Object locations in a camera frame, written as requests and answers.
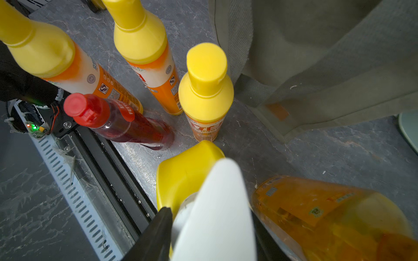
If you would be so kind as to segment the yellow object behind left arm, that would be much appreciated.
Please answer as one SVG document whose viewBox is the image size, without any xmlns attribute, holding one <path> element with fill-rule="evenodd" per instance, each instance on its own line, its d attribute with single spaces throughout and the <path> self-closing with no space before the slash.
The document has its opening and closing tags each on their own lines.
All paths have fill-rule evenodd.
<svg viewBox="0 0 418 261">
<path fill-rule="evenodd" d="M 106 6 L 102 0 L 81 0 L 93 13 L 106 10 Z"/>
</svg>

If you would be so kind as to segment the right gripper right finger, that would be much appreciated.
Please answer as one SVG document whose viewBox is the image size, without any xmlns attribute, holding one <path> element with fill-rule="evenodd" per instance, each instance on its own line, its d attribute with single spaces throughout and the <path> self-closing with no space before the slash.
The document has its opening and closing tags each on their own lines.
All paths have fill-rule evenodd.
<svg viewBox="0 0 418 261">
<path fill-rule="evenodd" d="M 290 261 L 256 214 L 251 212 L 251 215 L 255 229 L 258 261 Z"/>
</svg>

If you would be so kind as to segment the green fabric shopping bag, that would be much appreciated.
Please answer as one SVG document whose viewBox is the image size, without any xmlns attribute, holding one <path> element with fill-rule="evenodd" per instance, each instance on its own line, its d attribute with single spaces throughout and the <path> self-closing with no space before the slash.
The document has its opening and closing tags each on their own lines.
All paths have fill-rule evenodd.
<svg viewBox="0 0 418 261">
<path fill-rule="evenodd" d="M 235 97 L 282 142 L 418 107 L 417 1 L 209 1 Z"/>
</svg>

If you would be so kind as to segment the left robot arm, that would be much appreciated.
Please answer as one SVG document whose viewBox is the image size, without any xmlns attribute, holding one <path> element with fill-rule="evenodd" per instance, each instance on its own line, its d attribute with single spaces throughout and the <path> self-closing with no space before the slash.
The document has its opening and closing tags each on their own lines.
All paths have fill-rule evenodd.
<svg viewBox="0 0 418 261">
<path fill-rule="evenodd" d="M 20 68 L 1 43 L 1 101 L 6 104 L 6 122 L 14 132 L 37 138 L 52 134 L 61 138 L 77 127 L 64 112 L 69 92 Z"/>
</svg>

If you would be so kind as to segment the yellow pump soap bottle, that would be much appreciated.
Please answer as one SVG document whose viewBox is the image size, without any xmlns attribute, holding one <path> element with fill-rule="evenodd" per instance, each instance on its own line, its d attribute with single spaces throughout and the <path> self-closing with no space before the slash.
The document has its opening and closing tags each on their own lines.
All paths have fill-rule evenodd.
<svg viewBox="0 0 418 261">
<path fill-rule="evenodd" d="M 254 261 L 256 239 L 238 164 L 204 140 L 163 161 L 156 173 L 158 209 L 173 213 L 173 261 Z"/>
</svg>

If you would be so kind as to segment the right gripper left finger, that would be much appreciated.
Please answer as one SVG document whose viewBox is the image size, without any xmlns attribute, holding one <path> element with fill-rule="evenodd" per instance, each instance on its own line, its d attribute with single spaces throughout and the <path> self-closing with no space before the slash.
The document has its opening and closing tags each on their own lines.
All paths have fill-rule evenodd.
<svg viewBox="0 0 418 261">
<path fill-rule="evenodd" d="M 122 261 L 168 261 L 172 225 L 172 210 L 162 207 Z"/>
</svg>

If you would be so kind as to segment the orange pump soap bottle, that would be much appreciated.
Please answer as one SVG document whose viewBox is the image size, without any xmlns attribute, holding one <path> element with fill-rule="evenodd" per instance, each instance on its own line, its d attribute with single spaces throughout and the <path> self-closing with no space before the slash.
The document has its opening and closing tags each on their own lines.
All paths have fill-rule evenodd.
<svg viewBox="0 0 418 261">
<path fill-rule="evenodd" d="M 403 212 L 369 189 L 276 176 L 252 194 L 260 220 L 303 261 L 415 261 Z"/>
</svg>

